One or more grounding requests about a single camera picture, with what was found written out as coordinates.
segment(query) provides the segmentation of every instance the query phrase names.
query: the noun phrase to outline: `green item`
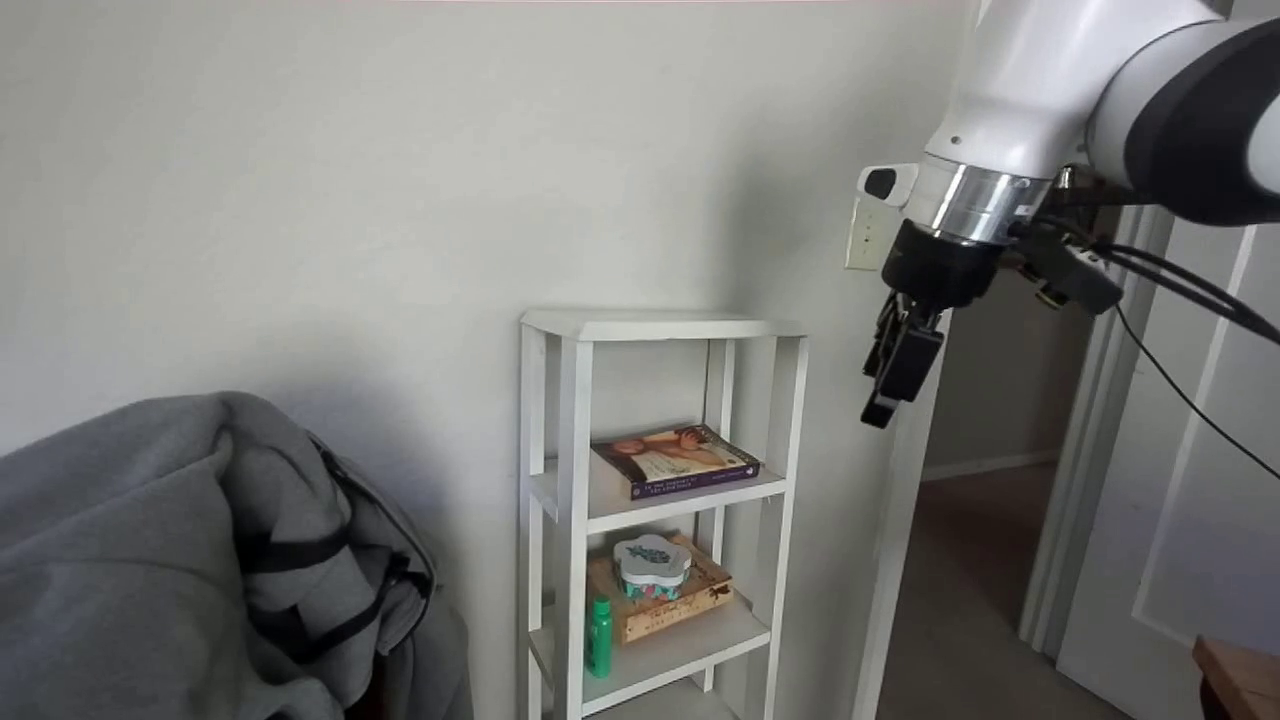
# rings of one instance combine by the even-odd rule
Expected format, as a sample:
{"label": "green item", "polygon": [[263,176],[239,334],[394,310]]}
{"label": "green item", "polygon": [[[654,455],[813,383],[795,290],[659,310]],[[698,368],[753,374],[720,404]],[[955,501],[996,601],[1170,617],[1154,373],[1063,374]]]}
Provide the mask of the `green item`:
{"label": "green item", "polygon": [[593,596],[593,610],[588,610],[588,670],[598,680],[614,676],[614,608],[609,608],[609,596]]}

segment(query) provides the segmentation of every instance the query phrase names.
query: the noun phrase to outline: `book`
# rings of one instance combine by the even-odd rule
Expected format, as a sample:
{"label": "book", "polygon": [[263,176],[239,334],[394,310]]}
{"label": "book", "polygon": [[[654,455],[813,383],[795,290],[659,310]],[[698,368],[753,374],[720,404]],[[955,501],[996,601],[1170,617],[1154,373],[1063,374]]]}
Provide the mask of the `book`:
{"label": "book", "polygon": [[702,425],[593,444],[632,478],[632,501],[761,475],[761,461]]}

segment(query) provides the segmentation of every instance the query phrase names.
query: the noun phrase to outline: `black cable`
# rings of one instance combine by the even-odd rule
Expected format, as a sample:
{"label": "black cable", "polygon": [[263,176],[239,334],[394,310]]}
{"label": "black cable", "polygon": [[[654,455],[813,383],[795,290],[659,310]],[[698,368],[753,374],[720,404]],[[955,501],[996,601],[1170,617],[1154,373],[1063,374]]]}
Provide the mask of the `black cable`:
{"label": "black cable", "polygon": [[1207,425],[1219,438],[1229,438],[1242,455],[1247,455],[1255,469],[1264,469],[1271,478],[1280,478],[1280,469],[1268,464],[1264,455],[1255,455],[1247,444],[1242,444],[1229,426],[1219,426],[1175,379],[1172,373],[1155,358],[1155,352],[1135,334],[1135,327],[1129,322],[1123,307],[1115,307],[1123,334],[1135,343],[1135,352],[1143,352],[1143,358],[1164,374],[1164,383],[1188,404],[1188,412],[1200,414],[1200,425]]}
{"label": "black cable", "polygon": [[1155,250],[1129,246],[1129,244],[1091,244],[1091,250],[1106,257],[1109,262],[1119,262],[1119,268],[1280,343],[1280,327],[1271,320],[1264,320],[1255,307],[1247,307],[1243,298],[1229,295],[1224,287],[1207,283],[1206,275],[1198,275]]}

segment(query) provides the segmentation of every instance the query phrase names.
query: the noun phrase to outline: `floor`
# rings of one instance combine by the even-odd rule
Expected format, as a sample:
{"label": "floor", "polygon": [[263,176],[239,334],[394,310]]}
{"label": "floor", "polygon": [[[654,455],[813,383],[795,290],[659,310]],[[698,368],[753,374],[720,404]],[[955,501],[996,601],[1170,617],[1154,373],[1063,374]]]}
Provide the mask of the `floor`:
{"label": "floor", "polygon": [[886,720],[1123,720],[1015,638],[1051,469],[920,489]]}

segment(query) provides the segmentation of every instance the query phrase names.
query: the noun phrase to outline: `white shelving unit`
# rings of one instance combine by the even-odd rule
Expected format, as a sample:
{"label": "white shelving unit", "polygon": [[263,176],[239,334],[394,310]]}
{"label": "white shelving unit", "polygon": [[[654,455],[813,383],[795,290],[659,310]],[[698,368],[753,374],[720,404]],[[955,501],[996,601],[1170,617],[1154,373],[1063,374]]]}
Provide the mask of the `white shelving unit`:
{"label": "white shelving unit", "polygon": [[[598,453],[601,343],[698,343],[702,425],[736,438],[746,383],[764,404],[764,471],[659,501],[632,501]],[[792,322],[702,310],[530,310],[521,322],[521,710],[524,720],[771,720],[792,542],[792,489],[810,339]],[[614,676],[586,670],[588,548],[609,531],[691,523],[702,548],[747,568],[728,608],[639,644],[618,644]]]}

